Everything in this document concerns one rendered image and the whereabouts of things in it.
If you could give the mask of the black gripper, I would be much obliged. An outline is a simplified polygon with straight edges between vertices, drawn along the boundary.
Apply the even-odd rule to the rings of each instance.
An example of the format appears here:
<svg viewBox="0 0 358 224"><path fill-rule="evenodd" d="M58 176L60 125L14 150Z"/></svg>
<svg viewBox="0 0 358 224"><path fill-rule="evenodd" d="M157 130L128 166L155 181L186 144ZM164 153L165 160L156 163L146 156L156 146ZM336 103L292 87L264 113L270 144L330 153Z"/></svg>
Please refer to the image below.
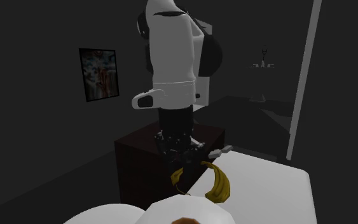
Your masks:
<svg viewBox="0 0 358 224"><path fill-rule="evenodd" d="M182 174L180 182L189 183L205 156L205 143L190 139L193 133L193 105L181 109L158 109L161 132L154 135L157 150L168 169L175 169L179 160L177 140L189 141L181 153Z"/></svg>

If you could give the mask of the small grey angled piece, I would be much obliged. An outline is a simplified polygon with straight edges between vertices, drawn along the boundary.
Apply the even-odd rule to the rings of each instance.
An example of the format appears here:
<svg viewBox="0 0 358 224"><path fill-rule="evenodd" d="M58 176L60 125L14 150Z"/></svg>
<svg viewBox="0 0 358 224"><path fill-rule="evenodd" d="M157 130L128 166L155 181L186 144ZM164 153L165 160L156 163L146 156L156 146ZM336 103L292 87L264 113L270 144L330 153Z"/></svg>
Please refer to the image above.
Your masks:
<svg viewBox="0 0 358 224"><path fill-rule="evenodd" d="M215 149L212 150L209 154L208 154L208 158L212 159L212 158L218 158L220 157L223 153L228 153L233 149L232 145L226 145L225 147L221 148L221 149Z"/></svg>

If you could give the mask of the dark red robot stand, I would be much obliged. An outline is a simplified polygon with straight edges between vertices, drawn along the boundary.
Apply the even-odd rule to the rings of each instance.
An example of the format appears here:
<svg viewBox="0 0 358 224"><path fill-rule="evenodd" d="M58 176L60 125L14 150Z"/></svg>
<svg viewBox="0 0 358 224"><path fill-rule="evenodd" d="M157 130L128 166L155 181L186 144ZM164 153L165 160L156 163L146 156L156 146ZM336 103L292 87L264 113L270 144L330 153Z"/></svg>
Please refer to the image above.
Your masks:
<svg viewBox="0 0 358 224"><path fill-rule="evenodd" d="M159 131L159 123L154 122L114 142L122 204L146 210L154 202L179 194L156 147L154 135ZM206 143L205 150L210 152L223 148L225 129L194 124L193 138ZM188 192L206 170L205 165L198 166L180 190Z"/></svg>

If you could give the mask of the yellow banana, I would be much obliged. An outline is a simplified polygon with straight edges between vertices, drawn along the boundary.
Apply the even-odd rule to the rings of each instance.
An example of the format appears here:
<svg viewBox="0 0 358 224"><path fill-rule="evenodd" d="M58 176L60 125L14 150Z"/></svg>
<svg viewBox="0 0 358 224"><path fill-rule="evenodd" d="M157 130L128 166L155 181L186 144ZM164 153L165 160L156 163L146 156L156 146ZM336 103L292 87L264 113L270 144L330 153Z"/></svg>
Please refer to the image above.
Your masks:
<svg viewBox="0 0 358 224"><path fill-rule="evenodd" d="M210 191L205 193L205 197L215 204L225 202L231 195L230 180L218 166L206 161L201 161L200 164L214 171L214 186ZM184 193L177 186L183 173L184 168L182 167L170 175L170 180L179 193L189 195L189 193Z"/></svg>

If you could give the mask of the white rounded object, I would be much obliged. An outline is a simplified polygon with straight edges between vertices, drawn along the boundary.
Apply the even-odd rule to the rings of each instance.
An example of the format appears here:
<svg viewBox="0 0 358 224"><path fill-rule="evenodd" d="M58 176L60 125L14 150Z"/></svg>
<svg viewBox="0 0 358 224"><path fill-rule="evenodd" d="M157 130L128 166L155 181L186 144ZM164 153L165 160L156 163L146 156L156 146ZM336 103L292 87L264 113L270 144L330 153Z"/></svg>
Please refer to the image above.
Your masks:
<svg viewBox="0 0 358 224"><path fill-rule="evenodd" d="M205 197L175 195L152 203L135 224L176 224L187 218L199 224L236 224L233 216Z"/></svg>
<svg viewBox="0 0 358 224"><path fill-rule="evenodd" d="M64 224L135 224L144 212L128 204L105 204L83 211Z"/></svg>

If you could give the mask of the brown round object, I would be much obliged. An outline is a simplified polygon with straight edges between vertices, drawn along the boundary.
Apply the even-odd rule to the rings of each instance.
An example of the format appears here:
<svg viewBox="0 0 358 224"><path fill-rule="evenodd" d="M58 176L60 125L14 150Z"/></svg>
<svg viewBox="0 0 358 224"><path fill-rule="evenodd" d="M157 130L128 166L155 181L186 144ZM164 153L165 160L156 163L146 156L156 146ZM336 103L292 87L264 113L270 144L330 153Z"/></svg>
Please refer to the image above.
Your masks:
<svg viewBox="0 0 358 224"><path fill-rule="evenodd" d="M173 221L171 224L200 224L196 219L182 217Z"/></svg>

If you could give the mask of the white table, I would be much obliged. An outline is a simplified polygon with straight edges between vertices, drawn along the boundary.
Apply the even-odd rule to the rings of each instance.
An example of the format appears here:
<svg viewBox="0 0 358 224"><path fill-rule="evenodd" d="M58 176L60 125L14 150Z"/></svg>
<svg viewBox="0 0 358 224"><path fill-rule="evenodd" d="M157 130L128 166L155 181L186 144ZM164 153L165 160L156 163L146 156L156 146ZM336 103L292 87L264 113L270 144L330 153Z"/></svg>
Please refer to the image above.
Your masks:
<svg viewBox="0 0 358 224"><path fill-rule="evenodd" d="M287 165L235 151L213 161L230 181L219 206L236 224L317 224L310 177Z"/></svg>

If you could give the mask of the black framed wall picture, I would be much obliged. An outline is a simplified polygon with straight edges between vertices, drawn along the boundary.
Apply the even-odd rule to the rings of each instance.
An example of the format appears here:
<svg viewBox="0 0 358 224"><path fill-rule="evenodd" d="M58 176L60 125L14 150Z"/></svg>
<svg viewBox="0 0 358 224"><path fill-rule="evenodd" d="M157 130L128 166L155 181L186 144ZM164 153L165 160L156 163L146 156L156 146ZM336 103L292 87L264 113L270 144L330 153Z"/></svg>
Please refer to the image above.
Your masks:
<svg viewBox="0 0 358 224"><path fill-rule="evenodd" d="M120 95L114 50L80 48L79 57L86 102Z"/></svg>

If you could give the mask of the grey door frame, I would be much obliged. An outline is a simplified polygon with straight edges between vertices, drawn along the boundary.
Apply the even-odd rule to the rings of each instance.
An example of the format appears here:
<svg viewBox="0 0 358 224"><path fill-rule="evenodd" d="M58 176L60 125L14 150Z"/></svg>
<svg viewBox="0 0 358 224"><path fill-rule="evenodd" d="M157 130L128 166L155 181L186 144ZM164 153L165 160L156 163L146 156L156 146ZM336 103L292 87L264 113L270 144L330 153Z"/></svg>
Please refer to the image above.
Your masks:
<svg viewBox="0 0 358 224"><path fill-rule="evenodd" d="M291 127L289 131L290 138L289 138L288 149L286 154L286 159L288 161L291 161L293 155L294 143L296 139L296 131L298 128L299 117L301 113L301 105L303 102L303 96L306 86L306 79L308 75L310 60L312 57L313 44L315 39L315 33L317 30L321 4L322 4L322 0L313 0L310 22L308 25L308 31L307 31L306 42L305 42L305 49L304 49L303 59L301 63L301 71L299 74L299 81L298 81L298 87L296 92L296 99L294 103L293 116L291 120Z"/></svg>

